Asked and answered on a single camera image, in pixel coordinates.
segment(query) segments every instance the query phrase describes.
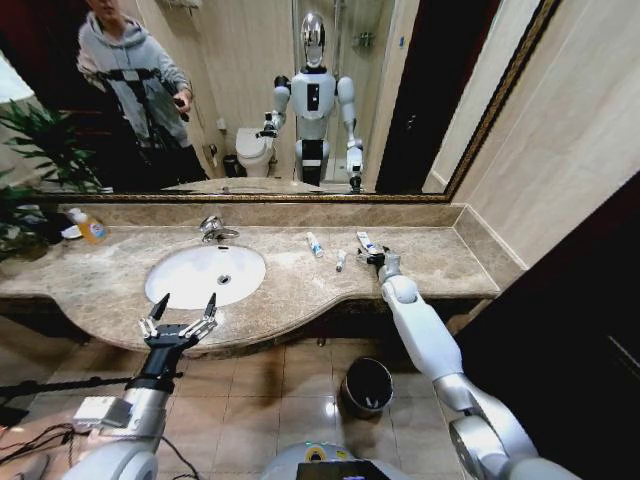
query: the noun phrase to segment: toilet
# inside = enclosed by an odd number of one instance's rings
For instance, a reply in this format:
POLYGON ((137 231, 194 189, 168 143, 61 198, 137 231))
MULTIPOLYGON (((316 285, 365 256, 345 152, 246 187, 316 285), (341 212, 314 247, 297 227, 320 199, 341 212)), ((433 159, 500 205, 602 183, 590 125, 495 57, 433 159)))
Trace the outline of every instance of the toilet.
POLYGON ((247 177, 266 177, 273 156, 273 138, 258 137, 259 128, 239 128, 236 135, 238 162, 247 170, 247 177))

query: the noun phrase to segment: drain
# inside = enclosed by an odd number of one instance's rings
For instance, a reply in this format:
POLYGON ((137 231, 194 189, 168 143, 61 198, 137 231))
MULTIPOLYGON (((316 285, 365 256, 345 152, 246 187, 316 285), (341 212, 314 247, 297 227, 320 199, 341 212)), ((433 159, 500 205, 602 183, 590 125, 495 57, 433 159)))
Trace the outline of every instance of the drain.
POLYGON ((226 285, 231 281, 231 275, 220 275, 218 277, 218 285, 226 285))

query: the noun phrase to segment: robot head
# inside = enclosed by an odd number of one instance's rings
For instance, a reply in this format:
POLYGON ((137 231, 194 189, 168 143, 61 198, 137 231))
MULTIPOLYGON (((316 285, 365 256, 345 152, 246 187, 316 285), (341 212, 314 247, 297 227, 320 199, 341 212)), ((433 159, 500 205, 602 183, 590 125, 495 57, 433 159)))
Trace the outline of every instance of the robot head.
POLYGON ((302 21, 300 32, 302 34, 307 67, 318 68, 322 64, 325 44, 322 17, 317 13, 307 13, 302 21))

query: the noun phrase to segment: vanity counter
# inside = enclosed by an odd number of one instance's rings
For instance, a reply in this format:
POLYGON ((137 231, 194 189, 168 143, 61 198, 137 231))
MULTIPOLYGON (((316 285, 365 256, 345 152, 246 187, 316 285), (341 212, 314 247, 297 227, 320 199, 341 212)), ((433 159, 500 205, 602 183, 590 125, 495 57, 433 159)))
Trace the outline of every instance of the vanity counter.
MULTIPOLYGON (((266 276, 258 290, 218 309, 218 326, 192 352, 232 350, 271 340, 347 299, 380 298, 375 268, 357 262, 358 227, 231 227, 238 238, 224 245, 262 255, 266 276), (325 250, 315 258, 306 232, 325 250), (336 272, 337 252, 348 252, 336 272)), ((426 298, 493 298, 499 287, 451 227, 362 227, 376 243, 402 256, 403 274, 426 298)), ((88 334, 130 350, 146 351, 137 320, 151 309, 144 293, 151 268, 172 253, 202 245, 193 227, 113 227, 102 244, 79 240, 8 271, 0 264, 0 298, 50 296, 88 334)), ((190 323, 202 311, 170 310, 163 323, 190 323)))

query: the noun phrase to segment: mirror frame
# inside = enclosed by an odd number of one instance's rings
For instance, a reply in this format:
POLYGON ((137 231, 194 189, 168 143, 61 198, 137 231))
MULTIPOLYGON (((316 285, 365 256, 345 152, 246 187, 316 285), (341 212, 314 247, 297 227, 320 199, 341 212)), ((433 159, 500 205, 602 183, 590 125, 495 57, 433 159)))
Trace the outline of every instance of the mirror frame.
POLYGON ((36 194, 36 203, 451 203, 562 0, 540 0, 443 193, 36 194))

